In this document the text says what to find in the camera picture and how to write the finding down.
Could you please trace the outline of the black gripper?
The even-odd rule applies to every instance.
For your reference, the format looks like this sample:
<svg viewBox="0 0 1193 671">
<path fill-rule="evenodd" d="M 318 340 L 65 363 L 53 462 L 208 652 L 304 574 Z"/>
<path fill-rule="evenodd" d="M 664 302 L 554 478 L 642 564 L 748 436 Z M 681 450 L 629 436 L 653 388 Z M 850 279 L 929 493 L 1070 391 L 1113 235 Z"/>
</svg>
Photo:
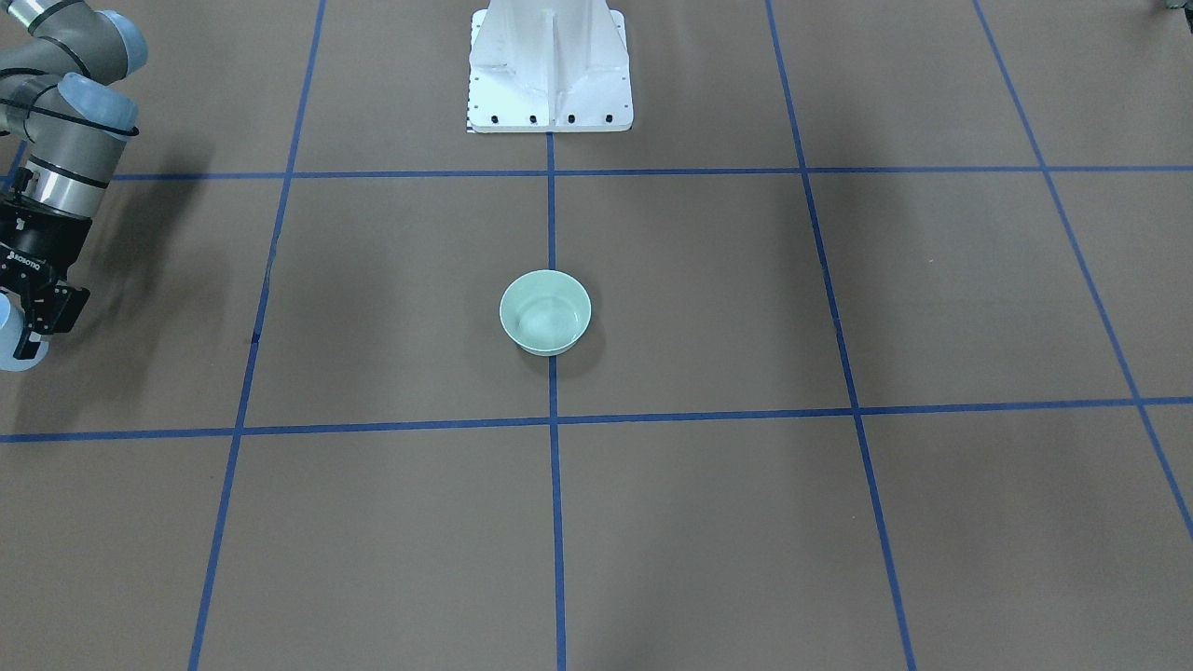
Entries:
<svg viewBox="0 0 1193 671">
<path fill-rule="evenodd" d="M 89 302 L 89 289 L 64 282 L 91 229 L 89 218 L 25 197 L 4 198 L 4 290 L 21 302 L 16 361 L 32 362 L 49 336 L 72 332 Z"/>
</svg>

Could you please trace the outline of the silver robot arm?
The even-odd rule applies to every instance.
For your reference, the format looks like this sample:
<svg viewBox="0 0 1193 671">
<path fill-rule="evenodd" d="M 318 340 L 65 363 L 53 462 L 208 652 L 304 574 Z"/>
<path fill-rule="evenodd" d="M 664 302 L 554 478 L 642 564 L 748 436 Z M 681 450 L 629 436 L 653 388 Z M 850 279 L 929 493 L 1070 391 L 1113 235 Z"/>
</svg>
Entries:
<svg viewBox="0 0 1193 671">
<path fill-rule="evenodd" d="M 4 191 L 4 370 L 25 371 L 72 332 L 89 290 L 68 279 L 138 105 L 115 90 L 148 60 L 146 35 L 85 1 L 5 1 L 29 35 L 4 51 L 4 134 L 27 156 Z"/>
</svg>

